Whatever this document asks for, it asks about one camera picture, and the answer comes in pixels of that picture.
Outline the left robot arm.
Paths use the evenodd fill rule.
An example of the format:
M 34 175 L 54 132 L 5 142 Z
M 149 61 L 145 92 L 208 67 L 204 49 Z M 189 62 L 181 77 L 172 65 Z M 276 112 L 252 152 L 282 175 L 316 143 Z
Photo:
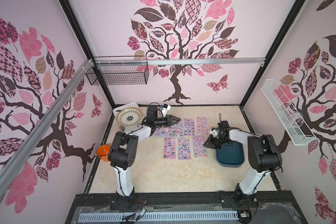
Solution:
M 119 196 L 129 198 L 134 193 L 131 167 L 136 159 L 138 143 L 152 136 L 156 129 L 171 127 L 181 121 L 168 114 L 170 109 L 170 105 L 152 103 L 143 116 L 137 107 L 119 108 L 116 120 L 122 130 L 115 134 L 108 154 L 108 161 L 116 173 Z

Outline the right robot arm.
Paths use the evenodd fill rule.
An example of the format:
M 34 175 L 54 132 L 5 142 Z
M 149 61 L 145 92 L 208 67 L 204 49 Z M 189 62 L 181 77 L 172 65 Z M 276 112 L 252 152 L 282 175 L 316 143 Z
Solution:
M 233 146 L 237 142 L 248 148 L 249 170 L 237 184 L 234 194 L 238 198 L 254 195 L 264 178 L 282 168 L 282 157 L 272 135 L 258 135 L 230 127 L 226 120 L 220 121 L 217 128 L 210 130 L 204 146 L 215 150 L 223 145 Z

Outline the teal plastic storage box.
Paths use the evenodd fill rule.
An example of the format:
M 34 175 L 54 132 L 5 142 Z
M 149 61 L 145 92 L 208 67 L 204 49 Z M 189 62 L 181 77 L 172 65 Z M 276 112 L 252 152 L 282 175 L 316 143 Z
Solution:
M 221 149 L 216 150 L 216 160 L 223 167 L 241 167 L 245 162 L 243 145 L 236 141 L 223 144 Z

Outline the pink sticker sheet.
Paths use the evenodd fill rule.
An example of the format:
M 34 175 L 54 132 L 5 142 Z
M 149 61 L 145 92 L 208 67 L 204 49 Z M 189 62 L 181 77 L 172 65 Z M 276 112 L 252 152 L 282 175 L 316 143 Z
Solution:
M 208 133 L 208 119 L 203 116 L 196 117 L 196 134 L 207 135 Z
M 161 136 L 161 129 L 157 128 L 154 133 L 152 134 L 153 137 L 160 137 Z
M 173 137 L 173 129 L 172 127 L 163 127 L 161 128 L 161 137 Z

